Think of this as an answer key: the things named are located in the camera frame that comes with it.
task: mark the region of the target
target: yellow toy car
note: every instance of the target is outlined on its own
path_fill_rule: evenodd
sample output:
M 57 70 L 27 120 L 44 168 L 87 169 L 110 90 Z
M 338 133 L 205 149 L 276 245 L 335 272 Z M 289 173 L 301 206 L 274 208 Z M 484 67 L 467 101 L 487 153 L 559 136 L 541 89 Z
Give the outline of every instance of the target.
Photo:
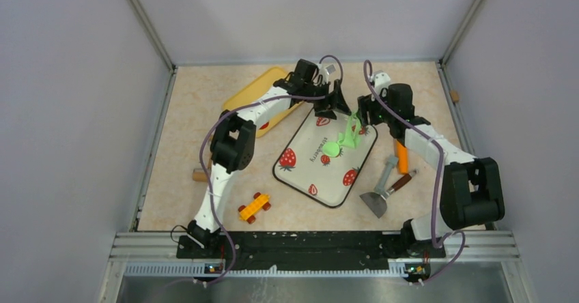
M 256 192 L 253 195 L 253 198 L 253 202 L 251 202 L 248 206 L 241 205 L 238 209 L 240 219 L 247 221 L 247 223 L 250 225 L 255 222 L 254 214 L 256 214 L 257 211 L 259 211 L 261 208 L 263 208 L 264 211 L 267 211 L 271 207 L 269 202 L 270 195 Z

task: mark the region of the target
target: wooden table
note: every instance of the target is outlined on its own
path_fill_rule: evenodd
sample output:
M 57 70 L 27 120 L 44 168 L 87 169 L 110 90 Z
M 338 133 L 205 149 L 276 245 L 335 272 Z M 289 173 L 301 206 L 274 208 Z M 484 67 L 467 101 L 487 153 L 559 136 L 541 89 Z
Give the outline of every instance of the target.
M 199 147 L 209 128 L 218 119 L 226 99 L 249 84 L 271 65 L 199 66 L 178 69 L 177 79 L 160 138 L 151 180 L 141 214 L 139 230 L 170 230 L 187 225 L 197 213 L 206 190 L 205 183 L 191 179 L 199 167 Z M 282 65 L 290 71 L 294 64 Z M 408 83 L 414 92 L 417 115 L 432 122 L 439 133 L 458 145 L 434 62 L 374 63 L 394 83 Z M 344 64 L 342 89 L 350 108 L 357 109 L 358 96 L 367 95 L 362 63 Z M 393 140 L 388 126 L 379 125 L 378 140 L 345 203 L 330 209 L 278 182 L 272 176 L 272 165 L 298 129 L 311 108 L 303 104 L 255 143 L 255 155 L 240 174 L 235 193 L 227 202 L 223 223 L 233 231 L 327 231 L 327 230 L 399 230 L 402 223 L 430 210 L 434 170 L 418 156 L 410 154 L 410 168 L 419 174 L 406 187 L 389 198 L 388 211 L 376 218 L 358 197 L 373 189 Z M 392 184 L 399 175 L 393 172 Z M 271 195 L 272 208 L 259 212 L 252 225 L 239 219 L 237 209 L 253 199 L 253 193 Z

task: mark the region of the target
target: orange tube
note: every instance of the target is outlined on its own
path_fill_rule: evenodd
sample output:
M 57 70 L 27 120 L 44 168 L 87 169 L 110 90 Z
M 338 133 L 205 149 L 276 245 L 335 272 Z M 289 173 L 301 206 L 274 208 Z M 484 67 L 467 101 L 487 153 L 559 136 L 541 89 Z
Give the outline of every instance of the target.
M 398 172 L 405 175 L 408 173 L 408 150 L 397 140 L 394 140 L 394 146 L 394 152 L 398 158 Z

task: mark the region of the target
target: yellow container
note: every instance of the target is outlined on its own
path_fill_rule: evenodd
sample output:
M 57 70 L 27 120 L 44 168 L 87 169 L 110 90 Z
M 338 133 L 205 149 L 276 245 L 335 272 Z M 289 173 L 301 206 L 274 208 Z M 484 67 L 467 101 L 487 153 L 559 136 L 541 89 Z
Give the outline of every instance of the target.
M 285 78 L 286 76 L 287 71 L 277 66 L 265 71 L 261 76 L 258 76 L 244 89 L 241 89 L 238 93 L 223 103 L 223 109 L 232 110 L 239 106 L 247 105 L 256 101 L 272 87 L 275 81 L 281 78 Z M 275 127 L 276 124 L 278 124 L 284 117 L 290 114 L 300 104 L 301 103 L 295 104 L 290 109 L 287 109 L 286 111 L 283 111 L 273 117 L 267 124 L 257 130 L 257 134 L 255 136 L 259 138 L 265 135 L 271 128 Z

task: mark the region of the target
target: white wall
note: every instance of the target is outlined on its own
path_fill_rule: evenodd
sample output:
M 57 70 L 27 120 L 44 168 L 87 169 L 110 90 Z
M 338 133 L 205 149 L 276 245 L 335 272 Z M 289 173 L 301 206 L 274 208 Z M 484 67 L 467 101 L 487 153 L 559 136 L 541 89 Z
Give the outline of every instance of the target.
M 0 0 L 0 302 L 93 302 L 167 70 L 126 0 Z
M 473 145 L 497 159 L 540 302 L 576 302 L 579 0 L 488 0 L 451 61 Z
M 173 62 L 442 56 L 472 0 L 141 0 Z

